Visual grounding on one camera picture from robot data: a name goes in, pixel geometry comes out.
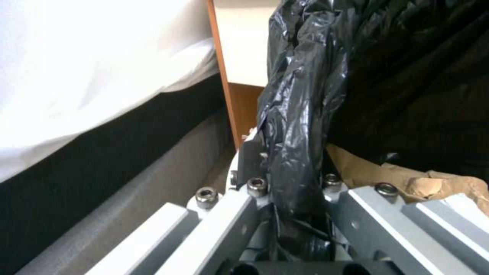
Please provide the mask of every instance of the screw head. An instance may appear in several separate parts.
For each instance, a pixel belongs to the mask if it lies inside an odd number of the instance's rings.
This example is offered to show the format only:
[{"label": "screw head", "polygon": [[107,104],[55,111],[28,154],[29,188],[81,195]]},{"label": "screw head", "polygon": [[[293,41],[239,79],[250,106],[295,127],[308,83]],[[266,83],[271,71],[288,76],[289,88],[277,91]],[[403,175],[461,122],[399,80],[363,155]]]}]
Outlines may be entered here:
[{"label": "screw head", "polygon": [[378,183],[375,185],[375,191],[386,198],[395,198],[399,194],[397,187],[390,183]]},{"label": "screw head", "polygon": [[248,189],[248,194],[254,198],[260,198],[268,193],[268,184],[261,178],[251,178],[246,182],[246,187]]},{"label": "screw head", "polygon": [[217,191],[212,187],[202,187],[195,193],[197,206],[201,209],[211,209],[219,200]]},{"label": "screw head", "polygon": [[335,174],[326,174],[323,178],[323,188],[340,186],[340,185],[341,185],[341,181],[339,180],[338,176]]}]

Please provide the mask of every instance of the metal bolt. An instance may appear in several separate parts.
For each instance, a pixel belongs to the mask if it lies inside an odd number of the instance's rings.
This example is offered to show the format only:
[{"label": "metal bolt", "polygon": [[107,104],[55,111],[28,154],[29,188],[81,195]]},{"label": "metal bolt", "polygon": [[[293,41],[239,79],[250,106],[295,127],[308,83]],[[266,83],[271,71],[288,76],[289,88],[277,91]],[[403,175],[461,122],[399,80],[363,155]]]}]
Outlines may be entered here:
[{"label": "metal bolt", "polygon": [[197,206],[201,209],[211,209],[219,200],[217,191],[212,187],[202,187],[195,193]]},{"label": "metal bolt", "polygon": [[341,187],[341,181],[335,174],[326,174],[323,178],[323,188],[335,187],[334,189]]},{"label": "metal bolt", "polygon": [[394,202],[399,195],[397,187],[390,183],[378,183],[375,185],[375,191],[390,202]]},{"label": "metal bolt", "polygon": [[231,174],[231,178],[229,179],[230,184],[232,186],[236,186],[238,184],[238,171],[231,170],[230,174]]},{"label": "metal bolt", "polygon": [[251,178],[246,183],[248,194],[254,198],[260,198],[267,194],[268,184],[260,177]]}]

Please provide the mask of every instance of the black fabric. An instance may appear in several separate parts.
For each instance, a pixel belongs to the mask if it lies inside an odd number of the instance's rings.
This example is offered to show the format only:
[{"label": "black fabric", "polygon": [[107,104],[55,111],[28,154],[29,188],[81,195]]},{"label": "black fabric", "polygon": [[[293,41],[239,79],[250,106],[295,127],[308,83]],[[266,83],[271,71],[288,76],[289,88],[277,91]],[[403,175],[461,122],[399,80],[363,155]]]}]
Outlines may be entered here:
[{"label": "black fabric", "polygon": [[223,104],[218,75],[159,94],[0,183],[0,273],[27,264]]}]

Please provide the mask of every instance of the black garbage bag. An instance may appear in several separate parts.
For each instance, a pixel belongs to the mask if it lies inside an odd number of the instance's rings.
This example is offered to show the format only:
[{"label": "black garbage bag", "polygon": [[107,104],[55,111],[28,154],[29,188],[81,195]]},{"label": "black garbage bag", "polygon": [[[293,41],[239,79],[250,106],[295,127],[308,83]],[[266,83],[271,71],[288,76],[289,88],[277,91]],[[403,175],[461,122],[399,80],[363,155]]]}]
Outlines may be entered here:
[{"label": "black garbage bag", "polygon": [[488,2],[282,1],[257,115],[277,227],[324,215],[326,142],[377,163],[488,179]]}]

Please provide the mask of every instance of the wooden panel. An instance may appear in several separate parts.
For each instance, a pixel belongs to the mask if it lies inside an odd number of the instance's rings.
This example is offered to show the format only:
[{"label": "wooden panel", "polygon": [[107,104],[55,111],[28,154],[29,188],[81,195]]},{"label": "wooden panel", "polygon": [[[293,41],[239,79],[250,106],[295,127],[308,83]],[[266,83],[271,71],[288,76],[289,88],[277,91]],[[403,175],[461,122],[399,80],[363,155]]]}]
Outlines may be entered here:
[{"label": "wooden panel", "polygon": [[238,149],[243,142],[241,136],[248,135],[249,129],[256,126],[257,99],[263,88],[228,83],[213,0],[207,0],[207,10],[221,72],[222,87],[233,133],[234,146]]},{"label": "wooden panel", "polygon": [[249,129],[256,127],[257,99],[262,91],[263,87],[229,83],[236,132],[239,137],[236,148],[243,142],[241,136],[248,135]]},{"label": "wooden panel", "polygon": [[221,41],[219,39],[219,30],[217,28],[216,11],[214,9],[213,0],[207,0],[207,11],[209,12],[209,21],[211,23],[212,37],[214,38],[214,46],[216,48],[216,57],[219,65],[219,71],[221,72],[222,89],[224,90],[224,98],[226,99],[226,107],[229,115],[229,122],[231,124],[231,131],[233,133],[234,146],[236,147],[236,149],[238,149],[241,144],[241,139],[238,136],[238,130],[234,119],[233,100],[231,100],[231,95],[229,93],[229,85],[227,83],[224,59],[222,58]]},{"label": "wooden panel", "polygon": [[265,86],[268,20],[280,0],[214,0],[222,57],[230,83]]}]

